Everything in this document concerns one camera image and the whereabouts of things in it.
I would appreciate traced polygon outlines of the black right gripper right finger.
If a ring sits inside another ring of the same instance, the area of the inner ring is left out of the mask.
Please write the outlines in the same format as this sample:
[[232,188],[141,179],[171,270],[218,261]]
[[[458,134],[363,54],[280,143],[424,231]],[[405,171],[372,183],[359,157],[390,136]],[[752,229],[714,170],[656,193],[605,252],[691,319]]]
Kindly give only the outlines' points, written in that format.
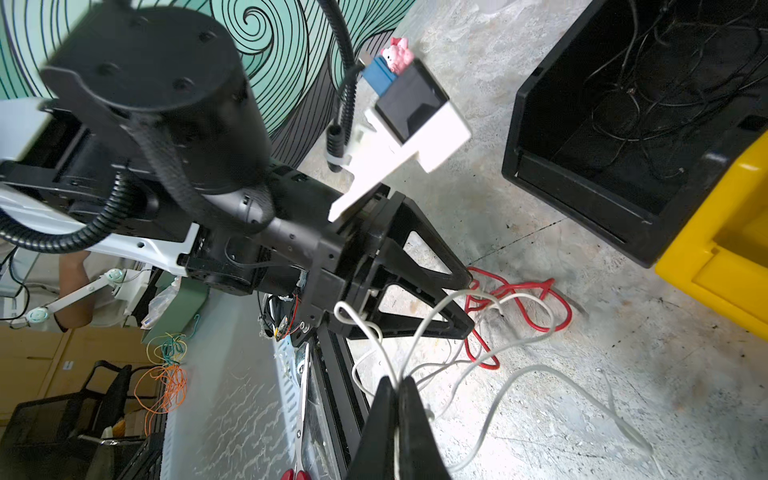
[[401,479],[450,480],[412,377],[403,379],[399,385],[398,431],[398,473]]

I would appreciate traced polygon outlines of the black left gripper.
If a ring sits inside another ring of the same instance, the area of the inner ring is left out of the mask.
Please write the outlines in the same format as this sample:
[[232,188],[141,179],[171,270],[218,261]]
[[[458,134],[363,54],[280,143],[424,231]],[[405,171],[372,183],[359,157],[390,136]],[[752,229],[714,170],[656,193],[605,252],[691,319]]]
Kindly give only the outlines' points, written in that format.
[[[362,249],[362,225],[379,202],[383,206],[383,289],[370,291],[363,303],[351,302],[364,321],[384,338],[405,338],[436,304],[467,287],[471,275],[416,203],[378,184],[339,219],[329,221],[337,190],[287,165],[272,164],[260,183],[239,172],[193,168],[192,186],[241,216],[231,229],[204,219],[192,252],[185,257],[190,277],[232,295],[261,292],[293,298],[296,306],[279,338],[302,342],[322,321],[329,303],[317,283],[350,272],[352,254]],[[405,249],[414,234],[444,267],[420,265]],[[438,294],[433,298],[428,294]],[[463,340],[475,321],[450,300],[422,334],[426,338]]]

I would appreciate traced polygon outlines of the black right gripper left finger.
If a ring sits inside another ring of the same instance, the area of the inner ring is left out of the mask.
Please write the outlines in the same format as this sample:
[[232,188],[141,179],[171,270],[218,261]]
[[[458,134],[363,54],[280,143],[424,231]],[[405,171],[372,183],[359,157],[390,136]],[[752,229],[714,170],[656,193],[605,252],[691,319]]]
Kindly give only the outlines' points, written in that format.
[[347,480],[395,478],[397,392],[388,377],[380,380]]

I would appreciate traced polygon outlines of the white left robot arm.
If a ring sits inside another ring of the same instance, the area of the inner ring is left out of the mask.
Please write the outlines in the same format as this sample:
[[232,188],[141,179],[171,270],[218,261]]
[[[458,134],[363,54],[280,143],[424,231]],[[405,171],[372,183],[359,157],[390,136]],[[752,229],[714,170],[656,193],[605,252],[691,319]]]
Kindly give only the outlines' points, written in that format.
[[399,287],[443,316],[427,337],[463,339],[468,315],[447,297],[467,267],[386,177],[425,171],[471,136],[449,96],[411,56],[353,122],[364,65],[340,5],[322,1],[343,79],[326,130],[328,164],[352,175],[338,192],[276,160],[238,48],[210,15],[128,1],[91,7],[41,69],[53,124],[1,163],[1,236],[36,253],[92,250],[147,262],[233,294],[292,296],[295,345],[330,329],[338,302],[388,337],[418,331],[385,313]]

